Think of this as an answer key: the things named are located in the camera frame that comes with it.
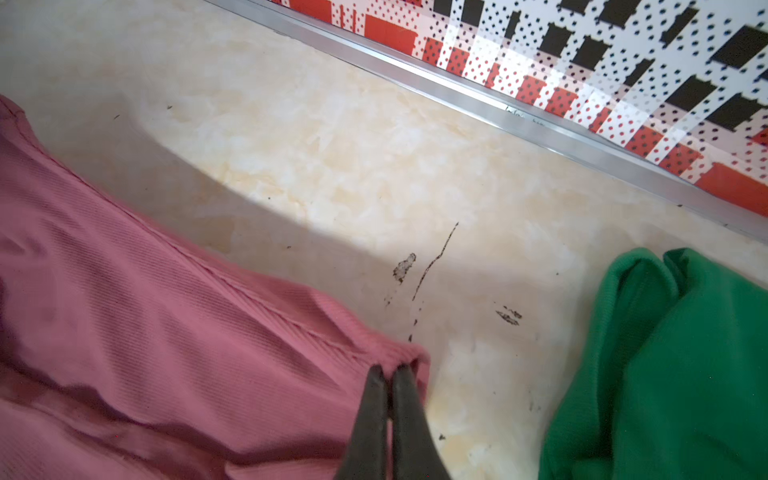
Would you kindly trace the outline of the green tank top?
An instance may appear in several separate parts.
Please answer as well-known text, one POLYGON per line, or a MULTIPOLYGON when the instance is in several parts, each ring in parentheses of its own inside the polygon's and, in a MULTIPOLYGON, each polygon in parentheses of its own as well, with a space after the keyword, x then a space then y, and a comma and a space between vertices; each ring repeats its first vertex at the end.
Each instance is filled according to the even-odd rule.
POLYGON ((766 290, 689 248, 616 258, 539 475, 765 478, 766 290))

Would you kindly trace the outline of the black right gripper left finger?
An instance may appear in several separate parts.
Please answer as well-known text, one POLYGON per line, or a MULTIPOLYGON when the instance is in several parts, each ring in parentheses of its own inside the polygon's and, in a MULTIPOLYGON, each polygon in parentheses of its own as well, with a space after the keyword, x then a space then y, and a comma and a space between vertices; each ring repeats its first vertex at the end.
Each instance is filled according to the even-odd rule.
POLYGON ((349 444, 335 479, 387 478, 388 383, 380 365, 367 374, 349 444))

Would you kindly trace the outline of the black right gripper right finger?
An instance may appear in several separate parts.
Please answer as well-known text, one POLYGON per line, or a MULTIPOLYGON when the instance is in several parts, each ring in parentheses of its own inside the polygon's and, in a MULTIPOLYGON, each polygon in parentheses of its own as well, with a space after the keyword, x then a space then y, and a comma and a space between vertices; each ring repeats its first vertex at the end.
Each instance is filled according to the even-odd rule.
POLYGON ((409 365, 394 372, 391 383, 394 479, 449 479, 433 442, 416 380, 409 365))

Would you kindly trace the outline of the pink tank top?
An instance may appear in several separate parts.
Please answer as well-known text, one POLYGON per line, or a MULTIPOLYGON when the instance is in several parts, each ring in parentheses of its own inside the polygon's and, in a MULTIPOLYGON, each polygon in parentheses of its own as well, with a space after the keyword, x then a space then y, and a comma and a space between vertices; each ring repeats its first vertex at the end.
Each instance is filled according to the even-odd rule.
POLYGON ((54 159, 1 102, 1 475, 329 479, 366 375, 430 358, 54 159))

